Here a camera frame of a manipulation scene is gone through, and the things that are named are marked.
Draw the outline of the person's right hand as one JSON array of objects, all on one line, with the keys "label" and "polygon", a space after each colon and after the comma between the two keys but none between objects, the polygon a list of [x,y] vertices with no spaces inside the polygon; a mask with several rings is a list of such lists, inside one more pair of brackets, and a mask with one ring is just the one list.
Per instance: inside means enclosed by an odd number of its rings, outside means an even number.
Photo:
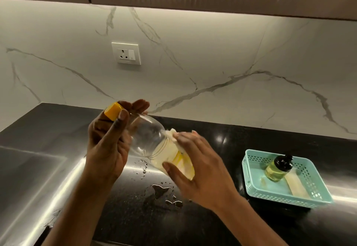
[{"label": "person's right hand", "polygon": [[187,152],[195,175],[191,190],[181,190],[183,196],[213,211],[222,198],[238,192],[221,157],[197,132],[178,132],[174,137]]}]

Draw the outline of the person's right forearm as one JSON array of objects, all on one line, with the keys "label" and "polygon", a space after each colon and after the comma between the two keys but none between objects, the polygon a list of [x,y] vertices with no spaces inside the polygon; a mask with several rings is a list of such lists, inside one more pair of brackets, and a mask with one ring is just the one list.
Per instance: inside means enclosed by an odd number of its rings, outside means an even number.
[{"label": "person's right forearm", "polygon": [[242,246],[288,246],[238,192],[222,198],[213,212]]}]

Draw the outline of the person's left hand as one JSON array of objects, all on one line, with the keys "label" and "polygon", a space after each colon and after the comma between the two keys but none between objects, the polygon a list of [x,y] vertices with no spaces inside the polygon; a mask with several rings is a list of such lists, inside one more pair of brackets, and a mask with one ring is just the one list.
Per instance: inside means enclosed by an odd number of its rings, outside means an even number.
[{"label": "person's left hand", "polygon": [[[132,104],[127,101],[123,102],[126,102],[127,106]],[[103,110],[88,127],[89,139],[86,163],[83,171],[87,171],[92,176],[103,177],[107,174],[116,174],[120,176],[127,163],[128,154],[120,154],[119,152],[111,151],[103,147],[103,137],[109,131],[113,122],[114,121],[108,119],[104,115]]]}]

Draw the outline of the soap bottle with black pump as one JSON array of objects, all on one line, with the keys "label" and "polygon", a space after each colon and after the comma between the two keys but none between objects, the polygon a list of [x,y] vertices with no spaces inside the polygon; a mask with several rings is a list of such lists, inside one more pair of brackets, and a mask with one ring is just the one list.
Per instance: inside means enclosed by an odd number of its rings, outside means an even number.
[{"label": "soap bottle with black pump", "polygon": [[283,179],[293,168],[293,156],[290,154],[279,155],[271,161],[265,169],[265,176],[273,181],[278,182]]}]

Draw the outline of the water puddle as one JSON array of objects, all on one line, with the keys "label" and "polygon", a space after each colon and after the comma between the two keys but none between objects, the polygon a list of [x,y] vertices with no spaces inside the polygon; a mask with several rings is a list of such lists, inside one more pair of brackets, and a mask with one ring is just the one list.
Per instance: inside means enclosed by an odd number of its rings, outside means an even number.
[{"label": "water puddle", "polygon": [[138,167],[135,174],[139,185],[135,200],[144,209],[163,206],[170,209],[183,208],[184,201],[177,187],[162,170],[143,159],[137,160],[135,164]]}]

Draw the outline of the clear bottle with yellow cap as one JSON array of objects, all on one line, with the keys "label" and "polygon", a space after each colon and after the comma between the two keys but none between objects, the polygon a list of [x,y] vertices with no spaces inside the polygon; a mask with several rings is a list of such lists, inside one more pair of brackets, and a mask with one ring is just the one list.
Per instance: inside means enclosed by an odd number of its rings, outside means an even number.
[{"label": "clear bottle with yellow cap", "polygon": [[104,115],[114,121],[122,109],[127,109],[130,116],[127,130],[131,137],[131,153],[138,157],[147,158],[154,167],[166,171],[163,162],[175,165],[189,180],[195,171],[187,152],[181,145],[172,143],[165,135],[166,129],[158,120],[145,114],[148,103],[142,99],[130,106],[126,102],[115,102],[108,106]]}]

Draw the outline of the stainless steel sink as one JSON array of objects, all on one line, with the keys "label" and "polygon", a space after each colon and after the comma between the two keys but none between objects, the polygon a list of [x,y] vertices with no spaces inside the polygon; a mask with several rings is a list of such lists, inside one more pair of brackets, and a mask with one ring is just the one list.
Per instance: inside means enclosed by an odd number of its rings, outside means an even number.
[{"label": "stainless steel sink", "polygon": [[53,226],[85,161],[83,153],[0,146],[0,246],[34,246]]}]

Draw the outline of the white cloth piece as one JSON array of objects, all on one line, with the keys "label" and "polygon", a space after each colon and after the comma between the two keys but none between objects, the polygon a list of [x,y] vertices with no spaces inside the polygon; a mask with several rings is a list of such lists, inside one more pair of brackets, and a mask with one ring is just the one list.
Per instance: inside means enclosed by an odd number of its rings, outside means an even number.
[{"label": "white cloth piece", "polygon": [[166,137],[175,145],[178,144],[176,138],[174,137],[174,134],[176,134],[176,130],[172,128],[171,130],[166,130],[165,135]]}]

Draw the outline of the person's left forearm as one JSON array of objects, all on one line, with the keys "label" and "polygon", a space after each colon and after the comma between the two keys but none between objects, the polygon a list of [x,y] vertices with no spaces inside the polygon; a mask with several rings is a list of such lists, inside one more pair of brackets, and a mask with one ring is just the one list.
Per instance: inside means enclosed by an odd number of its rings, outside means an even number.
[{"label": "person's left forearm", "polygon": [[117,179],[116,174],[101,177],[84,171],[41,246],[90,246]]}]

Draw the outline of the white wall socket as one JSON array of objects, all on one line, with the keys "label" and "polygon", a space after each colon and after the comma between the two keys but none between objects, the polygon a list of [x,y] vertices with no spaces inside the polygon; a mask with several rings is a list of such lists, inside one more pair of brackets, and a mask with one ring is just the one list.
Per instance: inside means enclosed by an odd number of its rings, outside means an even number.
[{"label": "white wall socket", "polygon": [[119,64],[141,65],[138,44],[112,42],[114,59]]}]

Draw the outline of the teal plastic basket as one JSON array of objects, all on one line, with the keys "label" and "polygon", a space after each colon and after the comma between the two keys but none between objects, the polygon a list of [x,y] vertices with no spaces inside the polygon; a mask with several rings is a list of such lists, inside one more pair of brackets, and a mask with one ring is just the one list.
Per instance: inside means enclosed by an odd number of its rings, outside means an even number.
[{"label": "teal plastic basket", "polygon": [[301,187],[298,189],[299,193],[293,193],[285,177],[278,182],[266,177],[265,169],[279,155],[254,149],[245,151],[242,161],[243,177],[250,197],[311,209],[333,203],[318,170],[307,158],[293,156],[293,169],[286,175],[290,180],[298,178],[306,194],[302,193]]}]

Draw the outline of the beige sponge strip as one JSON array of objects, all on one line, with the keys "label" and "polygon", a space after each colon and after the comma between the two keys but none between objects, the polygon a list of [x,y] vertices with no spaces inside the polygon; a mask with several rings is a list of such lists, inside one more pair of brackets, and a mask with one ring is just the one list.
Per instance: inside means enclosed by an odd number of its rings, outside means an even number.
[{"label": "beige sponge strip", "polygon": [[304,185],[297,175],[297,168],[293,167],[285,176],[284,176],[290,191],[293,196],[303,198],[303,199],[311,199]]}]

